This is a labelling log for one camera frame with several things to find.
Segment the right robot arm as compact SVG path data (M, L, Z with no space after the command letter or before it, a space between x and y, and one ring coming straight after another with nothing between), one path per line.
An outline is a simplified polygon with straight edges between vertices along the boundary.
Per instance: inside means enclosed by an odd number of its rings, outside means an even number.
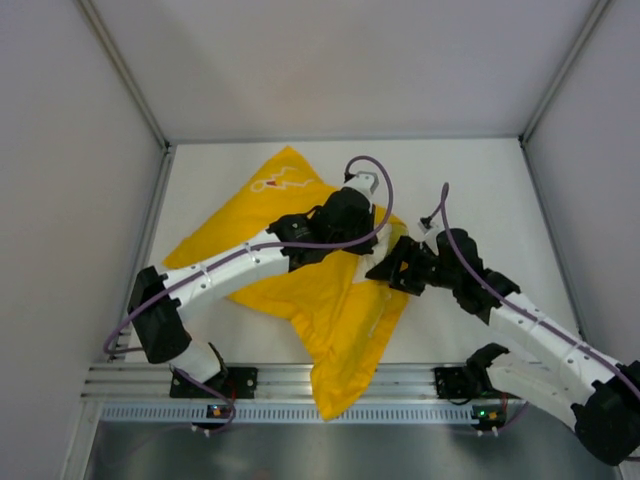
M623 364L584 343L540 311L520 287L484 266L476 242L459 228L430 248L401 237L367 278L421 295L452 292L462 310L511 338L476 350L463 371L475 394L519 397L560 420L599 461L617 466L639 449L639 363Z

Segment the white pillow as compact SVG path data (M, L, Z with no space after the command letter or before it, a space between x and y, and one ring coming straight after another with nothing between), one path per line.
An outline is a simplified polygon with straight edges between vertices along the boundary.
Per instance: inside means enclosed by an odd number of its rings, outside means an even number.
M352 283L366 281L366 273L381 263L390 254L400 237L407 234L408 228L404 224L387 223L377 234L378 242L373 247L373 252L359 258Z

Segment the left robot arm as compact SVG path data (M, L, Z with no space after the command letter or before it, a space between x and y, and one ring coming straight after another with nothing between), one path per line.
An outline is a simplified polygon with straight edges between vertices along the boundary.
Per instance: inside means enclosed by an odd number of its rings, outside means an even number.
M167 364L205 384L226 375L210 344L186 330L187 317L207 302L260 280L319 264L335 251L369 253L375 239L370 190L344 186L307 213L288 214L248 241L187 267L136 276L128 313L148 363Z

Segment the yellow Pikachu pillowcase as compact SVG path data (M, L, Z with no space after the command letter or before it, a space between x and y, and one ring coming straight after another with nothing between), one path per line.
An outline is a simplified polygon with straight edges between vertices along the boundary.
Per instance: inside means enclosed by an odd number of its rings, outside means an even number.
M285 147L184 238L163 264L177 269L220 254L283 215L323 204L334 190L299 152ZM376 209L375 221L405 225L383 207ZM326 421L365 392L409 301L408 294L382 282L353 284L360 257L339 251L319 264L261 280L229 297L292 324L313 360L312 395Z

